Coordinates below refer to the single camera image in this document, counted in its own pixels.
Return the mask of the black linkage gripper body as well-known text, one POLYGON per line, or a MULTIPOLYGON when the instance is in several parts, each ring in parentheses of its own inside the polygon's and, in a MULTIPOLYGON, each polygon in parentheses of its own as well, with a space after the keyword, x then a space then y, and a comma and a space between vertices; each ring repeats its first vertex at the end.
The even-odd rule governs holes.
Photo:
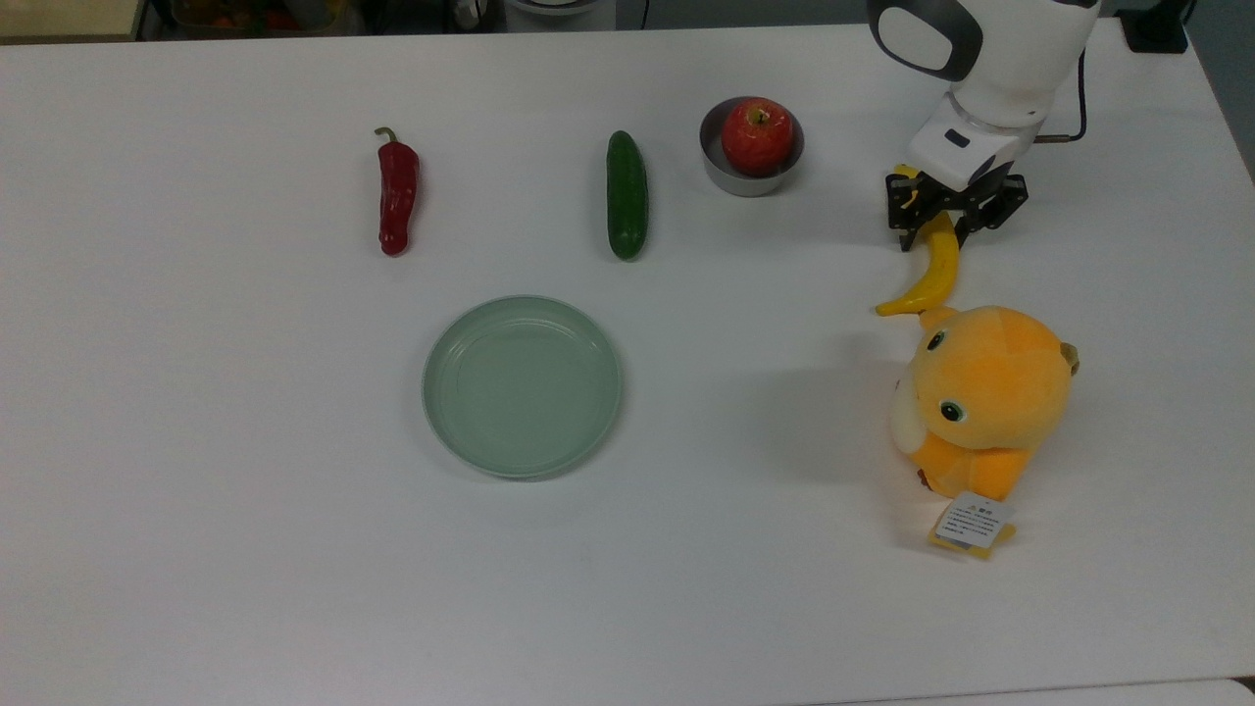
POLYGON ((991 171, 963 189, 954 189, 924 173, 886 176, 889 227, 920 232, 937 214, 956 213, 956 232, 996 229, 1028 199, 1027 181, 1007 171, 991 171))

